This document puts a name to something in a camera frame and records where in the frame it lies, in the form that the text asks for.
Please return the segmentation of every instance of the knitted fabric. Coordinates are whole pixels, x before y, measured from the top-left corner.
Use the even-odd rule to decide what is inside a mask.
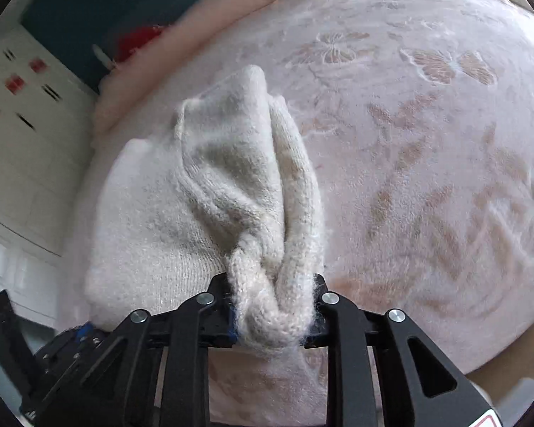
[[[285,100],[249,66],[185,100],[172,127],[130,141],[97,206],[92,321],[168,311],[228,273],[240,338],[297,345],[322,272],[322,208]]]

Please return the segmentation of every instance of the wooden floor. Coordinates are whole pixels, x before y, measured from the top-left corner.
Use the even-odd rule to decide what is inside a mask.
[[[534,324],[510,347],[468,375],[494,403],[501,401],[522,378],[534,379]]]

